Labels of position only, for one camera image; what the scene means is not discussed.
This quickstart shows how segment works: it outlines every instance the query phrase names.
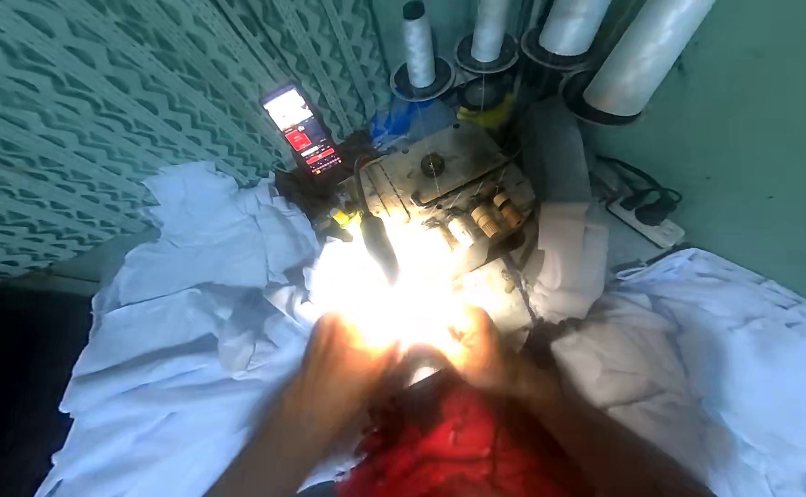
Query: white fabric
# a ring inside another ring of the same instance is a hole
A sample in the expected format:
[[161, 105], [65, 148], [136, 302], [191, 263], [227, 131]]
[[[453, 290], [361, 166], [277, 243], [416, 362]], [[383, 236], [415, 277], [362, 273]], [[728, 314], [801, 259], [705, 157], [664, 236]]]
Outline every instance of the white fabric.
[[589, 206], [589, 202], [541, 204], [531, 259], [543, 256], [543, 260], [528, 291], [532, 308], [545, 321], [584, 319], [603, 293], [609, 229], [586, 221]]
[[[74, 423], [38, 496], [199, 497], [299, 366], [310, 328], [262, 289], [319, 252], [308, 220], [272, 178], [239, 190], [211, 163], [146, 185], [161, 238], [132, 250], [94, 298], [60, 405]], [[310, 481], [350, 463], [329, 461]]]
[[806, 300], [689, 249], [623, 272], [553, 350], [722, 497], [806, 496]]

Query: white thread spool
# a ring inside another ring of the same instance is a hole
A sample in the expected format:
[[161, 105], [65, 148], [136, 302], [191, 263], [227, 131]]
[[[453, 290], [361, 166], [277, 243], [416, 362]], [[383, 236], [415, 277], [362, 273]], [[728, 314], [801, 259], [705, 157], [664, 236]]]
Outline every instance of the white thread spool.
[[471, 57], [480, 62], [494, 62], [501, 55], [509, 6], [510, 0], [480, 0], [476, 11], [474, 44], [470, 48]]
[[649, 0], [584, 90], [584, 101], [616, 116], [645, 109], [715, 0]]
[[611, 0], [556, 0], [538, 44], [547, 51], [576, 56], [590, 49]]
[[431, 40], [431, 22], [420, 0], [407, 2], [403, 6], [403, 42], [406, 44], [409, 82], [414, 87], [429, 87], [437, 78], [434, 73], [434, 43]]

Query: thread spool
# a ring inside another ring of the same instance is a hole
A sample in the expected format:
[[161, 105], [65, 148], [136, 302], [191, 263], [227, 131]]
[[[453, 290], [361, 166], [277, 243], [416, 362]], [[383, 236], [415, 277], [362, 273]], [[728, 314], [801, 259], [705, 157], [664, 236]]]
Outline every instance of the thread spool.
[[610, 3], [611, 0], [556, 0], [538, 44], [546, 51], [566, 57], [586, 53]]
[[403, 5], [403, 43], [406, 46], [409, 82], [413, 87], [429, 87], [437, 78], [434, 43], [431, 40], [431, 22], [420, 0]]
[[501, 232], [501, 225], [492, 216], [492, 208], [488, 205], [481, 205], [470, 213], [471, 218], [474, 218], [476, 225], [486, 233], [490, 239], [497, 236]]
[[461, 216], [450, 215], [446, 224], [449, 226], [449, 231], [453, 234], [455, 240], [464, 249], [469, 249], [474, 244], [474, 233], [470, 231], [470, 228], [467, 227], [467, 222]]
[[480, 62], [493, 62], [501, 55], [510, 0], [481, 0], [476, 11], [474, 44], [470, 55]]
[[492, 202], [501, 210], [501, 216], [507, 221], [509, 227], [515, 228], [522, 224], [522, 214], [519, 213], [516, 205], [513, 205], [513, 201], [508, 194], [502, 192], [496, 195]]
[[584, 90], [584, 102], [612, 116], [638, 116], [714, 2], [646, 2]]

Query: spool holder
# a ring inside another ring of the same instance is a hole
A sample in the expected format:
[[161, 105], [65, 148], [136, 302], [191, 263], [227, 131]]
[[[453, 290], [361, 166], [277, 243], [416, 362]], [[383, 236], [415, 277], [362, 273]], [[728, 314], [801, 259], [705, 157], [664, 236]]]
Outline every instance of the spool holder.
[[442, 57], [434, 57], [434, 82], [424, 88], [414, 87], [409, 82], [409, 70], [404, 62], [391, 75], [389, 85], [394, 95], [408, 102], [425, 102], [437, 98], [452, 87], [455, 81], [453, 66]]
[[464, 36], [455, 45], [455, 63], [462, 69], [473, 74], [496, 74], [504, 72], [519, 60], [519, 47], [513, 36], [505, 33], [505, 39], [501, 42], [501, 53], [492, 62], [480, 62], [470, 55], [474, 46], [474, 33]]
[[596, 76], [596, 71], [581, 71], [579, 73], [572, 73], [566, 77], [560, 85], [560, 93], [563, 97], [563, 104], [574, 116], [578, 119], [587, 121], [589, 123], [623, 127], [636, 122], [642, 115], [642, 112], [635, 116], [618, 116], [609, 114], [603, 110], [587, 103], [584, 100], [584, 90], [593, 81]]
[[522, 48], [526, 57], [532, 59], [534, 62], [556, 69], [559, 71], [582, 71], [590, 66], [593, 59], [594, 48], [591, 45], [586, 52], [580, 55], [559, 55], [552, 51], [548, 51], [538, 44], [538, 38], [541, 35], [541, 28], [535, 27], [529, 29], [519, 41], [519, 46]]

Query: bright light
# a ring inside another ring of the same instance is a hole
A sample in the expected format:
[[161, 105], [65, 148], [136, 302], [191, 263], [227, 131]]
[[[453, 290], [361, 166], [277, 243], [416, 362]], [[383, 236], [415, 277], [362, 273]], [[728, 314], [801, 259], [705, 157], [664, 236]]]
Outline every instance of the bright light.
[[386, 224], [400, 266], [391, 288], [378, 264], [366, 252], [359, 227], [349, 229], [352, 243], [330, 242], [311, 276], [311, 301], [323, 311], [339, 311], [355, 324], [369, 347], [400, 341], [403, 349], [417, 343], [454, 356], [461, 345], [449, 326], [461, 326], [461, 300], [453, 294], [453, 257], [436, 230]]

